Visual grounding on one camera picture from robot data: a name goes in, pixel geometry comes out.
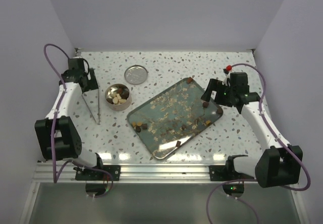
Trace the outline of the round metal tin lid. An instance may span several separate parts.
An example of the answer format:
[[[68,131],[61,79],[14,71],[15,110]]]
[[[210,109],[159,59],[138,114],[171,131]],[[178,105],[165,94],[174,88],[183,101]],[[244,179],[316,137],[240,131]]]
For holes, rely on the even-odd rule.
[[[146,81],[148,71],[144,66],[132,65],[124,72],[125,80],[132,85],[139,85]]]

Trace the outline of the blossom pattern teal tray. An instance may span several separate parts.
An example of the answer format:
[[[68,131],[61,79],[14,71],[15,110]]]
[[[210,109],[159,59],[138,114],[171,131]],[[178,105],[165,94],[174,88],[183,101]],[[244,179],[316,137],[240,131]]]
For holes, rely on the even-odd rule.
[[[213,100],[203,108],[203,88],[194,79],[188,84],[187,79],[178,81],[127,115],[131,125],[133,122],[147,124],[148,128],[141,126],[137,135],[155,159],[170,157],[222,117],[217,114],[221,107]],[[181,141],[181,146],[176,147],[177,141]]]

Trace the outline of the brown chocolate at tray corner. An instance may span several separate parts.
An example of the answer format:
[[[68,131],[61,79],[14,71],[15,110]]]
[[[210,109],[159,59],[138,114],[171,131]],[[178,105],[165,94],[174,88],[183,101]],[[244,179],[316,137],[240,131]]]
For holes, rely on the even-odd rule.
[[[188,83],[188,84],[190,84],[190,83],[192,82],[192,80],[193,80],[193,79],[192,79],[191,77],[190,77],[190,78],[188,78],[188,79],[187,79],[187,83]]]

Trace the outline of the metal serving tongs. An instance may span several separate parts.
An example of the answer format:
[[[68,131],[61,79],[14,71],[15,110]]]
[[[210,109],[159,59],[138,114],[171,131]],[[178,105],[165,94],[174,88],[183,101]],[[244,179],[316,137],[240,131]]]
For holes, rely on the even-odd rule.
[[[82,99],[90,113],[90,117],[97,125],[100,125],[100,91],[90,90],[82,94]]]

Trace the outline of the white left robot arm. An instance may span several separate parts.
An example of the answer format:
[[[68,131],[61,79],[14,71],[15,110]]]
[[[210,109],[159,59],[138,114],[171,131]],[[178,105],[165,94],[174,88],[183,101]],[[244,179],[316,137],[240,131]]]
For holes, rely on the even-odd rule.
[[[59,94],[43,120],[35,122],[35,132],[45,160],[73,160],[88,167],[94,180],[104,176],[105,168],[97,153],[82,148],[81,137],[71,119],[79,98],[89,91],[97,91],[94,69],[83,58],[68,59],[68,69],[61,74]]]

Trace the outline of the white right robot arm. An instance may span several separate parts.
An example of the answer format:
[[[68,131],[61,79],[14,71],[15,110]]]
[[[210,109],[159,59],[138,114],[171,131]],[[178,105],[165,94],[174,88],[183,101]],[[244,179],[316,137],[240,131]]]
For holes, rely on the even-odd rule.
[[[303,152],[283,137],[263,108],[257,92],[250,92],[248,76],[244,72],[229,73],[225,80],[210,79],[202,95],[209,102],[234,107],[252,128],[262,149],[259,159],[247,155],[229,156],[223,173],[231,180],[241,175],[257,180],[263,188],[287,186],[299,181]]]

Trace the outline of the round metal tin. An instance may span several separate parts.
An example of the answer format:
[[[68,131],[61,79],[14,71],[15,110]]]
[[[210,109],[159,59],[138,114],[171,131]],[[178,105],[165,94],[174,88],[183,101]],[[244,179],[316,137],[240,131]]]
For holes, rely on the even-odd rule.
[[[111,92],[111,88],[113,88],[113,87],[116,88],[115,92]],[[116,92],[121,88],[123,89],[123,91],[124,90],[129,91],[129,94],[122,93],[122,94],[116,95]],[[120,102],[118,102],[118,103],[109,103],[109,102],[107,102],[106,99],[111,98],[110,95],[112,95],[112,94],[115,97],[117,97],[119,100],[122,99],[122,97],[121,97],[122,95],[125,95],[127,97],[126,102],[122,103],[122,104],[120,104]],[[104,96],[105,96],[105,101],[106,101],[108,107],[111,110],[114,110],[114,111],[123,111],[123,110],[127,109],[132,103],[132,97],[131,97],[131,94],[130,94],[130,90],[129,90],[129,88],[127,86],[125,86],[123,84],[114,84],[114,85],[110,86],[109,88],[106,89]]]

